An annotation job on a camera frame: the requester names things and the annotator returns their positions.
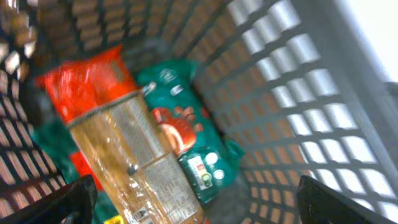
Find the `grey plastic basket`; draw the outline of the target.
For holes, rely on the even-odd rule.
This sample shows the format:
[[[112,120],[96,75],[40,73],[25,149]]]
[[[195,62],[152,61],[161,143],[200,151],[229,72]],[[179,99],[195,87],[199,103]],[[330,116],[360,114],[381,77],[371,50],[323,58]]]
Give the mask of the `grey plastic basket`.
[[[1,220],[84,176],[34,139],[61,120],[36,78],[117,46],[133,78],[193,62],[194,95],[243,150],[203,223],[302,223],[303,175],[397,222],[397,84],[334,1],[2,1]]]

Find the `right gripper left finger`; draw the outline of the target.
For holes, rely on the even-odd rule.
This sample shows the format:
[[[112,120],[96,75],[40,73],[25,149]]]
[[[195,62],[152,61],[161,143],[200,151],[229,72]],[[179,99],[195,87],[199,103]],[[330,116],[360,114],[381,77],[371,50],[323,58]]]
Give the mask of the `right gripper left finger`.
[[[85,175],[33,205],[9,215],[2,224],[70,223],[90,224],[98,198],[92,175]]]

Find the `green Nescafe coffee bag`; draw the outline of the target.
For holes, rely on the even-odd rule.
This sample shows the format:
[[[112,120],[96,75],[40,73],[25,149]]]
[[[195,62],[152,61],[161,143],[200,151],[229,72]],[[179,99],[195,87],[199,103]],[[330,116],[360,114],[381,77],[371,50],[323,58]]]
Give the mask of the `green Nescafe coffee bag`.
[[[195,69],[195,64],[189,60],[169,60],[148,68],[137,78],[131,77],[156,126],[167,136],[175,158],[202,207],[233,183],[243,150],[234,141],[220,136],[194,95],[190,81]],[[66,177],[71,177],[73,171],[80,175],[90,174],[84,162],[70,159],[78,149],[62,120],[36,130],[34,139]],[[95,185],[106,194],[96,180]],[[104,203],[103,221],[108,223],[117,210],[107,194]]]

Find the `orange spaghetti packet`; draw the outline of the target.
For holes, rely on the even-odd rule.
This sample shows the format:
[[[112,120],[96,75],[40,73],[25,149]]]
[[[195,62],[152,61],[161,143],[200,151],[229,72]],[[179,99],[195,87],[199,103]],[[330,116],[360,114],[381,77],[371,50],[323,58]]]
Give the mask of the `orange spaghetti packet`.
[[[117,210],[108,223],[203,223],[205,213],[121,50],[65,62],[36,78],[77,146],[70,159],[86,164]]]

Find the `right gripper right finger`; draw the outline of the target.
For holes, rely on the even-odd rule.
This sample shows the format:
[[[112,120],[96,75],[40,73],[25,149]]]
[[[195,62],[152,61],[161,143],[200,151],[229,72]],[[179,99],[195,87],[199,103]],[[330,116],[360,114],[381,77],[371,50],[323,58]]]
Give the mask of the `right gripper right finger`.
[[[308,175],[301,176],[296,199],[303,224],[394,224]]]

